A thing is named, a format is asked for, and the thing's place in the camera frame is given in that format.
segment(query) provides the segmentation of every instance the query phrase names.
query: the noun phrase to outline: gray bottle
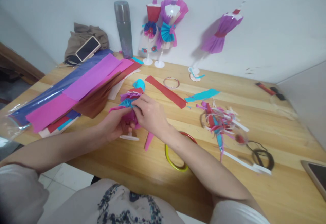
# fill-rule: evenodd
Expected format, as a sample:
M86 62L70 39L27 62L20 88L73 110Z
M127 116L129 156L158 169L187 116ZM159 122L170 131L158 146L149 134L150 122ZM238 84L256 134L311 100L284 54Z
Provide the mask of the gray bottle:
M132 54L132 38L130 24L130 9L127 1L116 1L114 3L116 24L118 26L123 58L130 59Z

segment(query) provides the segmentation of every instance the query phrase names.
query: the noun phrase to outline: hand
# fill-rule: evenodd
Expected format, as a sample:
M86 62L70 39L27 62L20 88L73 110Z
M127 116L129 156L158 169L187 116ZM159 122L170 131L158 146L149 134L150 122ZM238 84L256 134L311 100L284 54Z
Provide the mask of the hand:
M136 113L138 123L156 137L161 138L171 129L172 126L166 119L163 106L148 95L142 94L131 104L137 106L132 109Z
M131 108L113 110L96 126L99 133L104 136L105 141L114 141L123 133L135 129L135 122L126 124L124 120L121 120L122 116L129 112L131 112Z

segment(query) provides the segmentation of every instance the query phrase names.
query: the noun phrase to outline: smartphone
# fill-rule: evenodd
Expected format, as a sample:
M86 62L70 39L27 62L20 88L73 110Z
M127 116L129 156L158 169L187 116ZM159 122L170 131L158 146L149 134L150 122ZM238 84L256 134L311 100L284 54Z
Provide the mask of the smartphone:
M81 62L84 62L92 57L100 47L99 41L92 36L76 51L76 56Z
M301 164L326 201L326 166L304 160Z

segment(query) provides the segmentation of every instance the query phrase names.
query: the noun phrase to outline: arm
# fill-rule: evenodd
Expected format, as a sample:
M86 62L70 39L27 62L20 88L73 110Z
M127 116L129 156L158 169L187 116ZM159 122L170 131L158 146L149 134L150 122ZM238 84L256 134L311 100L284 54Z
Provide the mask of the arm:
M35 141L2 160L0 167L17 164L41 174L60 163L100 148L118 138L123 131L132 130L134 124L126 125L121 121L121 117L130 111L130 108L111 111L94 127Z
M143 94L132 103L139 124L174 150L213 197L246 204L264 215L246 187L216 158L171 126L163 106Z

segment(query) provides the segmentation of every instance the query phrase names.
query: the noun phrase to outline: white shirt sleeve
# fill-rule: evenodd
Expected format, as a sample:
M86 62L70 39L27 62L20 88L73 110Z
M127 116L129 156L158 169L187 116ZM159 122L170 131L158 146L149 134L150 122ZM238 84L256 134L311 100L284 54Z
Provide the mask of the white shirt sleeve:
M4 223L37 223L48 197L35 170L19 165L0 168L0 218Z
M213 210L210 224L270 224L257 210L233 200L220 201Z

